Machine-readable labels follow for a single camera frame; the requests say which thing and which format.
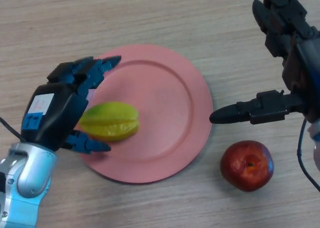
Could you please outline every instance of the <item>apple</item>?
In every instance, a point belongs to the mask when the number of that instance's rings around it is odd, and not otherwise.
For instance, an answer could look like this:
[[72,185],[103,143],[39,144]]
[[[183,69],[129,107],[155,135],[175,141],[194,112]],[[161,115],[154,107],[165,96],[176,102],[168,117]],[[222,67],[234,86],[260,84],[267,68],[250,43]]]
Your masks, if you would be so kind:
[[270,181],[274,174],[274,162],[262,143],[243,140],[226,149],[220,161],[220,171],[234,187],[253,192]]

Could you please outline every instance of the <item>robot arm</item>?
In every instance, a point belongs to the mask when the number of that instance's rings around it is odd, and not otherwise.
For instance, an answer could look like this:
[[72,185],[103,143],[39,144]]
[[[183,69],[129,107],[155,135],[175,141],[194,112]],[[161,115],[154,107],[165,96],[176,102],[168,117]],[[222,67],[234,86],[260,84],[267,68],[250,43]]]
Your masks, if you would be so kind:
[[306,22],[307,11],[298,0],[255,0],[254,18],[265,34],[265,46],[283,59],[282,79],[290,94],[261,92],[248,102],[216,110],[213,124],[250,121],[261,124],[302,113],[310,123],[320,119],[320,33]]
[[34,228],[39,205],[48,193],[59,148],[90,154],[110,147],[74,130],[87,105],[90,89],[104,80],[120,56],[86,57],[61,63],[32,95],[21,134],[0,120],[20,142],[0,162],[0,228]]

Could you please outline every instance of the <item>wood grain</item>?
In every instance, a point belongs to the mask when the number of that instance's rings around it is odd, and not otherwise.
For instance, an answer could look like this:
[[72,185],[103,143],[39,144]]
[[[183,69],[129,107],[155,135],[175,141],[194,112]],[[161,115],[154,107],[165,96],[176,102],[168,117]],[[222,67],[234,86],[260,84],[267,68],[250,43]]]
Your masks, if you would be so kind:
[[[299,0],[320,27],[319,0]],[[59,63],[150,43],[188,57],[204,75],[215,108],[281,90],[281,59],[272,58],[252,14],[253,0],[0,0],[0,115],[15,129],[34,89]],[[320,194],[297,161],[303,118],[261,125],[216,125],[201,155],[159,183],[123,185],[91,172],[72,152],[58,151],[39,228],[318,228]],[[306,134],[304,162],[320,175]],[[221,177],[224,150],[257,140],[272,153],[267,186],[243,193]],[[0,128],[4,157],[16,139]]]

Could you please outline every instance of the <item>cable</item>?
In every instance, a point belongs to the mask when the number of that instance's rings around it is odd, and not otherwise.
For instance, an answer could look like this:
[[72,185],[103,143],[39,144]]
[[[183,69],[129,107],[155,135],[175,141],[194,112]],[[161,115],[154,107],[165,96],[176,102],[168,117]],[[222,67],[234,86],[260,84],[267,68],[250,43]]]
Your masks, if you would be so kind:
[[14,134],[21,142],[26,142],[26,140],[21,136],[21,134],[13,129],[2,117],[0,117],[0,122],[7,128],[12,134]]
[[301,130],[300,130],[300,135],[299,135],[299,141],[298,141],[298,148],[296,150],[296,155],[298,156],[298,162],[299,165],[301,167],[301,170],[303,171],[303,173],[305,174],[305,176],[309,179],[309,181],[314,185],[314,187],[320,192],[320,186],[318,185],[318,183],[309,175],[309,173],[307,172],[304,163],[302,161],[302,140],[304,137],[304,132],[305,132],[305,128],[306,128],[306,124],[307,124],[307,120],[304,119],[302,122],[302,126],[301,126]]

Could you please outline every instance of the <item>pink plate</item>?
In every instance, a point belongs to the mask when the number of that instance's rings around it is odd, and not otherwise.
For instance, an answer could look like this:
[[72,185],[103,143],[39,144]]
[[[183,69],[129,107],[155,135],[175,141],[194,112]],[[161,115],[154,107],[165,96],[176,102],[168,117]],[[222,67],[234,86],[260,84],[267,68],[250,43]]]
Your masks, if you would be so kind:
[[132,137],[110,143],[106,153],[82,154],[96,172],[115,181],[150,183],[185,168],[200,153],[211,130],[209,88],[190,61],[157,45],[134,44],[100,56],[122,56],[105,74],[88,107],[118,101],[139,112]]

